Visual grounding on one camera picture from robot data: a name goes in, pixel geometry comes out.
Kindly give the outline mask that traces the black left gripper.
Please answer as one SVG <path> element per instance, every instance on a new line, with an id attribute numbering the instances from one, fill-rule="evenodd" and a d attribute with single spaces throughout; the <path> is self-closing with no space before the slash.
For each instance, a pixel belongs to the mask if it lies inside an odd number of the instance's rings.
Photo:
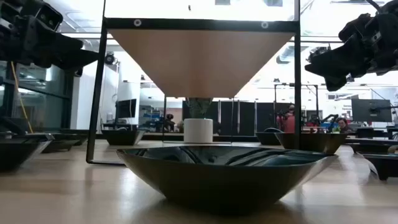
<path id="1" fill-rule="evenodd" d="M 99 59 L 83 42 L 48 28 L 36 18 L 44 0 L 0 0 L 0 59 L 39 67 L 77 70 Z M 62 50 L 73 50 L 62 53 Z"/>

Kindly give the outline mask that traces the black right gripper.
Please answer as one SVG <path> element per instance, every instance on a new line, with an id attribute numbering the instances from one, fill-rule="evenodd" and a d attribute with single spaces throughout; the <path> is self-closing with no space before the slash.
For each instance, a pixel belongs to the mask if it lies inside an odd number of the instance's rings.
<path id="1" fill-rule="evenodd" d="M 383 75 L 398 67 L 398 1 L 369 4 L 375 15 L 361 14 L 348 22 L 338 34 L 343 45 L 317 55 L 305 66 L 306 71 L 325 77 L 329 91 L 346 85 L 348 75 Z"/>

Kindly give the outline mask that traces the black wavy square bowl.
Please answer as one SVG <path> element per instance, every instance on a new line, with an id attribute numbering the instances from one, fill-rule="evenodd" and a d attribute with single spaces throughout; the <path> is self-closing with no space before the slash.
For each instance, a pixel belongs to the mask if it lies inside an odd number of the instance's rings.
<path id="1" fill-rule="evenodd" d="M 274 133 L 257 132 L 256 137 L 262 145 L 266 146 L 280 146 L 278 138 Z"/>
<path id="2" fill-rule="evenodd" d="M 285 149 L 323 152 L 334 154 L 345 142 L 347 134 L 335 133 L 302 133 L 300 145 L 295 145 L 294 133 L 275 133 L 276 138 Z"/>
<path id="3" fill-rule="evenodd" d="M 102 130 L 103 137 L 112 146 L 136 145 L 145 133 L 145 130 Z"/>

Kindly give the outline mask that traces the black leaf-shaped bowl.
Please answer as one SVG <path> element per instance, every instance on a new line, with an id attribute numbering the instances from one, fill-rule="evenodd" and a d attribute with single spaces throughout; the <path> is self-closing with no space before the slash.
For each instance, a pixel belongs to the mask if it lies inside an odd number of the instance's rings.
<path id="1" fill-rule="evenodd" d="M 336 154 L 247 146 L 165 146 L 118 149 L 147 185 L 182 207 L 252 213 L 316 177 Z"/>
<path id="2" fill-rule="evenodd" d="M 62 139 L 74 141 L 75 146 L 81 146 L 88 139 L 87 129 L 61 129 Z"/>
<path id="3" fill-rule="evenodd" d="M 53 140 L 47 133 L 0 138 L 0 172 L 14 171 L 40 154 Z"/>

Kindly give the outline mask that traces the black ceiling light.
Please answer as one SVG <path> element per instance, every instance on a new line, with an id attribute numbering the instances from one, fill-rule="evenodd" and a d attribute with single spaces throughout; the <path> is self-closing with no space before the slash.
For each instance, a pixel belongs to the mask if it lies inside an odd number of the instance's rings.
<path id="1" fill-rule="evenodd" d="M 307 62 L 311 63 L 313 58 L 316 57 L 317 55 L 323 54 L 327 51 L 331 50 L 330 46 L 327 47 L 315 47 L 310 51 L 309 56 L 307 57 Z"/>

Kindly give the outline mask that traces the black computer monitor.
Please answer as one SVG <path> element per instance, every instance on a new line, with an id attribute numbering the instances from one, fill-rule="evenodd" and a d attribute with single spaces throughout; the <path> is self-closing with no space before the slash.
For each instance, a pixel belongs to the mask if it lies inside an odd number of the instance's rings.
<path id="1" fill-rule="evenodd" d="M 392 122 L 391 102 L 389 100 L 351 100 L 353 121 Z"/>
<path id="2" fill-rule="evenodd" d="M 116 102 L 116 119 L 134 118 L 136 115 L 136 99 Z"/>

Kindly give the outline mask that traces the black partition screens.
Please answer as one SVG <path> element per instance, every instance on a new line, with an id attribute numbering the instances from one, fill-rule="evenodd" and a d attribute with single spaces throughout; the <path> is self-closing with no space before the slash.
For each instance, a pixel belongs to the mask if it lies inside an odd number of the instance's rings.
<path id="1" fill-rule="evenodd" d="M 287 111 L 289 103 L 245 101 L 214 101 L 205 118 L 213 120 L 213 132 L 220 136 L 254 136 L 267 128 L 276 127 L 279 113 Z"/>

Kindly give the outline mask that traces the wooden shelf with black legs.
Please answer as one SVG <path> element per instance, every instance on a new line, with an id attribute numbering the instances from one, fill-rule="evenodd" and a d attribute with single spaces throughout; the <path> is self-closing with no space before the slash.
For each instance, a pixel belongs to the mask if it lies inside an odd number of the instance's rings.
<path id="1" fill-rule="evenodd" d="M 110 37 L 138 63 L 165 96 L 233 98 L 282 48 L 301 44 L 300 0 L 289 21 L 184 17 L 101 18 L 86 162 L 95 163 L 104 56 Z"/>

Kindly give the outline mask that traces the green plant in white pot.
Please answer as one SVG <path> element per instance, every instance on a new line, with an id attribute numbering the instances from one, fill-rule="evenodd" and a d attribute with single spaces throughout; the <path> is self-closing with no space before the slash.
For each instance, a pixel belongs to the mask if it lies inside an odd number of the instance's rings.
<path id="1" fill-rule="evenodd" d="M 210 144 L 213 142 L 213 120 L 206 117 L 212 98 L 186 98 L 185 104 L 190 114 L 183 121 L 185 143 Z"/>

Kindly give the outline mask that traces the thin black metal frame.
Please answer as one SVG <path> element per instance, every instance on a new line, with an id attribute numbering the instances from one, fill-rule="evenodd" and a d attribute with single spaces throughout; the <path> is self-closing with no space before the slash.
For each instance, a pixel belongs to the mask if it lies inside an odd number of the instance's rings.
<path id="1" fill-rule="evenodd" d="M 295 89 L 294 83 L 275 83 L 274 84 L 274 101 L 273 101 L 273 113 L 274 113 L 274 124 L 275 128 L 283 130 L 282 119 L 285 116 L 285 111 L 280 108 L 278 110 L 277 102 L 277 87 L 282 86 L 283 88 Z M 302 89 L 308 90 L 310 93 L 315 95 L 315 106 L 316 115 L 319 116 L 319 99 L 318 99 L 318 85 L 317 84 L 301 84 Z"/>

